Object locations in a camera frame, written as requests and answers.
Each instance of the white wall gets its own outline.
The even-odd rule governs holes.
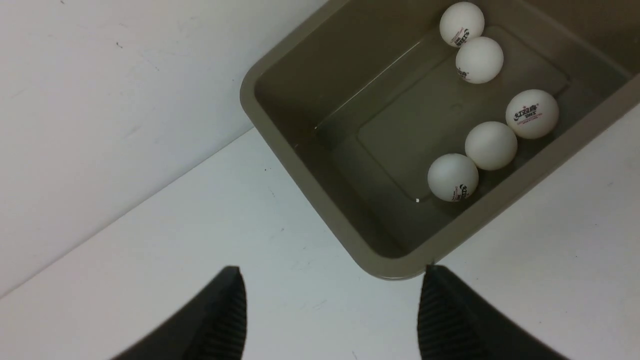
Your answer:
[[[0,297],[248,130],[244,73],[322,3],[0,3]]]

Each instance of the white ping pong ball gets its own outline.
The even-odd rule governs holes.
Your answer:
[[[505,118],[516,135],[525,139],[537,139],[549,134],[556,127],[560,109],[551,94],[543,90],[526,90],[516,95],[509,105]]]
[[[456,55],[458,74],[467,83],[483,84],[498,76],[504,63],[502,48],[493,39],[477,37],[465,42]]]
[[[453,47],[460,47],[465,41],[479,37],[483,31],[482,10],[466,1],[451,5],[440,19],[440,36]]]
[[[427,183],[431,193],[449,202],[464,200],[478,186],[478,169],[468,157],[446,154],[436,159],[429,167]]]
[[[507,166],[516,156],[518,139],[505,124],[483,122],[467,135],[465,153],[483,170],[498,170]]]

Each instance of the table tennis ball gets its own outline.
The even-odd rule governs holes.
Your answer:
[[[466,199],[478,186],[478,169],[468,157],[446,154],[429,167],[427,183],[439,199],[456,202]]]
[[[483,170],[498,170],[507,166],[516,156],[518,139],[505,124],[483,122],[467,135],[465,153]]]
[[[483,31],[482,10],[466,1],[451,5],[440,19],[442,40],[453,47],[460,47],[465,41],[479,37]]]
[[[558,103],[551,94],[542,90],[526,90],[511,100],[505,117],[516,135],[537,139],[556,127],[559,115]]]
[[[493,39],[477,37],[465,42],[456,55],[458,74],[468,83],[483,84],[502,69],[502,48]]]

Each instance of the scuff mark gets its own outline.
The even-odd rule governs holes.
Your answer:
[[[326,300],[322,300],[319,303],[317,303],[316,305],[314,305],[312,307],[313,310],[320,310],[322,308],[323,305],[326,304]]]
[[[178,31],[184,34],[184,38],[188,38],[190,34],[200,28],[200,21],[197,16],[192,16],[187,20],[177,21]]]
[[[22,94],[23,92],[25,92],[27,90],[27,88],[24,88],[20,91],[18,91],[17,93],[11,95],[10,99],[15,99],[16,97],[18,97],[20,94]]]
[[[131,130],[129,130],[129,132],[122,137],[123,140],[126,140],[128,138],[130,138],[133,134],[137,133],[138,130],[140,130],[142,128],[142,125],[136,125],[134,127],[131,128]]]
[[[306,264],[304,265],[300,265],[300,261],[296,261],[295,264],[293,264],[293,266],[291,266],[291,270],[297,270],[297,271],[308,271],[311,270],[311,263],[313,261],[307,261]]]
[[[156,71],[160,71],[160,69],[154,64],[152,63],[149,59],[147,59],[147,57],[143,54],[143,53],[138,53],[140,55],[141,58],[143,58],[147,63],[149,63],[149,65],[153,66],[154,68],[156,68]]]

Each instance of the gray plastic tray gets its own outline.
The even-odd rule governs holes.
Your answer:
[[[330,0],[244,79],[241,102],[256,128],[378,277],[419,274],[640,101],[639,3],[473,1],[505,63],[491,82],[471,85],[438,31],[454,2]],[[509,100],[530,88],[558,100],[554,132],[519,139],[515,161],[481,172],[468,200],[431,196],[431,162],[464,153],[475,125],[504,121]]]

